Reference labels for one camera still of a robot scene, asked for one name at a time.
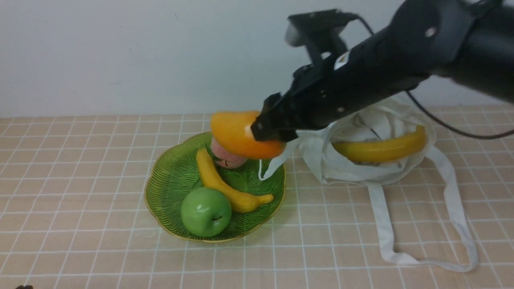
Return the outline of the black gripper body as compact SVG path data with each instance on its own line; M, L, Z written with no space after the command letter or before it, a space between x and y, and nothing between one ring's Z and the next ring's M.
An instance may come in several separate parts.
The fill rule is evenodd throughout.
M406 69L397 55L393 37L382 29L347 53L330 56L304 74L296 71L288 91L268 110L298 112L297 130L320 130L329 123L358 112L426 80L425 73Z

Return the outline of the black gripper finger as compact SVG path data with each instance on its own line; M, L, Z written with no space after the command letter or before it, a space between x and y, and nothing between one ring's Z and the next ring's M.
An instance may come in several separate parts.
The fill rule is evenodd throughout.
M290 142L298 138L296 130L300 124L298 112L268 110L259 112L250 130L255 140Z

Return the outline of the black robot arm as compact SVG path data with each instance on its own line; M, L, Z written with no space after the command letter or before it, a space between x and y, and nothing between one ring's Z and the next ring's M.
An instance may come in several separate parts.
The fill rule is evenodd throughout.
M390 24L351 49L340 33L360 15L339 9L294 14L285 40L305 46L311 64L290 89L270 95L251 125L258 141L296 139L432 75L513 103L513 8L501 0L406 0Z

